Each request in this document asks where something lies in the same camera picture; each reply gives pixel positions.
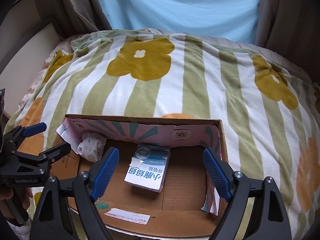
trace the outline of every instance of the metal screw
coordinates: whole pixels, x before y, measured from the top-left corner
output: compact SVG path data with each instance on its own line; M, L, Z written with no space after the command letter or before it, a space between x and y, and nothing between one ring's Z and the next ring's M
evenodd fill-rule
M86 178L86 177L89 176L89 172L87 172L87 171L81 171L79 175L80 175L81 178Z
M235 172L235 176L236 176L237 178L242 178L242 177L243 177L243 173L242 173L241 171L236 171L236 172Z
M273 182L273 178L272 177L267 177L267 182L272 183Z
M52 175L52 176L49 177L48 181L49 181L49 182L55 182L55 181L56 181L56 178L57 178L56 176L53 176L53 175Z

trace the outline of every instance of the yellow flower pattern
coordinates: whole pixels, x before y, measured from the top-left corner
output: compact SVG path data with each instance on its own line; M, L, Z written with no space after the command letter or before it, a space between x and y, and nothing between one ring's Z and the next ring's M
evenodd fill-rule
M284 75L276 72L261 56L254 56L252 61L257 70L254 82L260 92L271 100L282 101L290 110L295 109L298 100L288 88Z
M35 200L36 206L38 206L40 197L41 197L41 192L37 192L37 193L33 196L33 199Z
M133 78L142 81L162 78L170 69L171 57L168 54L173 50L174 45L166 38L130 41L110 62L107 74L119 77L130 73Z
M61 49L56 52L54 59L52 60L50 66L48 67L48 71L42 81L42 83L47 83L47 81L51 78L52 74L60 68L65 63L68 63L73 58L73 54L65 55Z

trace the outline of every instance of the small box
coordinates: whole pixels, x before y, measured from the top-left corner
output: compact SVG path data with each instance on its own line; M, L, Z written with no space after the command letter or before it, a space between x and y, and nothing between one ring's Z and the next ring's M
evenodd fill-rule
M170 149L167 147L139 144L124 181L136 187L161 192L169 157Z

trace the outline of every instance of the blanket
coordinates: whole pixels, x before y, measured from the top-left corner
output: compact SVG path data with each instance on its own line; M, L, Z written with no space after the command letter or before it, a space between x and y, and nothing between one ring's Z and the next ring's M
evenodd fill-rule
M307 232L320 203L320 92L300 68L152 30L92 33L71 47L71 54L56 53L42 84L5 128L47 124L20 151L52 147L66 113L221 119L233 170L272 176L293 239Z

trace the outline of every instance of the blue gripper pad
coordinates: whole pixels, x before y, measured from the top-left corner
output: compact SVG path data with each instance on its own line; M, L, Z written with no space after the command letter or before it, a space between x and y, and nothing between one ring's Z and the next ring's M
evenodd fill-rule
M38 133L44 132L45 130L47 130L47 125L44 122L41 122L25 128L22 135L24 137L31 137Z
M211 149L204 150L203 162L219 196L228 202L233 195L233 170L228 163L218 159Z
M92 165L89 173L90 180L93 182L91 198L94 201L103 196L118 163L119 151L117 148L110 147L103 158Z

